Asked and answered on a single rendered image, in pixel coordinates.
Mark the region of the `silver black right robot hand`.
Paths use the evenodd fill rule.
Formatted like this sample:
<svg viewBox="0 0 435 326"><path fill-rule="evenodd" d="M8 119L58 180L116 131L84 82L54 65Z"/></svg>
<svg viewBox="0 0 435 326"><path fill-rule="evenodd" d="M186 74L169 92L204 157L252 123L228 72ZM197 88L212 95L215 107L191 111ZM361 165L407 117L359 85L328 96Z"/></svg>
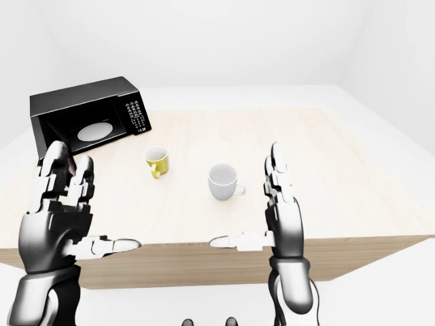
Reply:
<svg viewBox="0 0 435 326"><path fill-rule="evenodd" d="M300 207L293 195L290 172L278 142L272 144L271 153L265 159L264 173L268 230L264 234L246 231L240 236L220 236L210 240L209 246L238 251L262 251L270 247L278 258L302 257L305 240Z"/></svg>

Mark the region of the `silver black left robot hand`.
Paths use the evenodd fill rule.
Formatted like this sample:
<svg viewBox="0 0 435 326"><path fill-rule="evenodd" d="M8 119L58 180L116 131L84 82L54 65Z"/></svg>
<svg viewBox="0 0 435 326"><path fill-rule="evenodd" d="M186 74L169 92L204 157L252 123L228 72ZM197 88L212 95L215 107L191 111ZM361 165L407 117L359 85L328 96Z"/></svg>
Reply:
<svg viewBox="0 0 435 326"><path fill-rule="evenodd" d="M36 168L31 203L22 218L18 239L24 269L27 264L37 263L54 269L67 267L77 260L99 259L141 246L133 239L89 236L94 163L91 157L82 157L72 175L68 171L69 157L67 145L55 141L43 165Z"/></svg>

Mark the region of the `white microwave turntable plate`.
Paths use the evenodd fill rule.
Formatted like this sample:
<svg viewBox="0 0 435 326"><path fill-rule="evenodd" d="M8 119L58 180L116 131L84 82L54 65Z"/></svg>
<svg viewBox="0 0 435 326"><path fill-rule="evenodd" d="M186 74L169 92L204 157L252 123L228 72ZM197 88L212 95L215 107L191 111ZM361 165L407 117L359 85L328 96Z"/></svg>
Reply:
<svg viewBox="0 0 435 326"><path fill-rule="evenodd" d="M104 139L113 130L113 126L108 122L98 122L81 129L77 137L83 142L93 142Z"/></svg>

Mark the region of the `black microwave oven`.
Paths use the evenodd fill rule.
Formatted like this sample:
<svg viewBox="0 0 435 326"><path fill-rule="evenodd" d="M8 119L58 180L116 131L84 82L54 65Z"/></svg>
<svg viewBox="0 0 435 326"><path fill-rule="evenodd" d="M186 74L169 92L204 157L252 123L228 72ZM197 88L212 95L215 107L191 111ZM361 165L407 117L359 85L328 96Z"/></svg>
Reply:
<svg viewBox="0 0 435 326"><path fill-rule="evenodd" d="M54 141L78 154L152 129L139 90L122 76L31 95L30 119L40 159ZM97 123L110 124L110 133L79 138L81 130Z"/></svg>

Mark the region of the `white mug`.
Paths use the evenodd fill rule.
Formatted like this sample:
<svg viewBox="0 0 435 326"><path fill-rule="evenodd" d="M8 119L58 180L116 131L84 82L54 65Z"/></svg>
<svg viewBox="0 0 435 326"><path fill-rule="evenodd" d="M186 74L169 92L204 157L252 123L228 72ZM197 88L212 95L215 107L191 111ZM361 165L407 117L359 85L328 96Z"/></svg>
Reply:
<svg viewBox="0 0 435 326"><path fill-rule="evenodd" d="M238 184L237 171L228 164L212 166L208 173L209 189L218 200L227 200L232 196L243 196L246 188Z"/></svg>

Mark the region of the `yellow mug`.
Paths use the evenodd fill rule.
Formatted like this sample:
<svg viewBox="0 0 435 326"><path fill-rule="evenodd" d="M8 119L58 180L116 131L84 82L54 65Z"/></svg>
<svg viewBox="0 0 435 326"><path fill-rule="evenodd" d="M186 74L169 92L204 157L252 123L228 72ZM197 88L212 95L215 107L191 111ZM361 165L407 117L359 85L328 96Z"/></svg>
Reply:
<svg viewBox="0 0 435 326"><path fill-rule="evenodd" d="M145 160L151 168L153 178L158 179L169 170L169 153L163 146L149 148L145 153Z"/></svg>

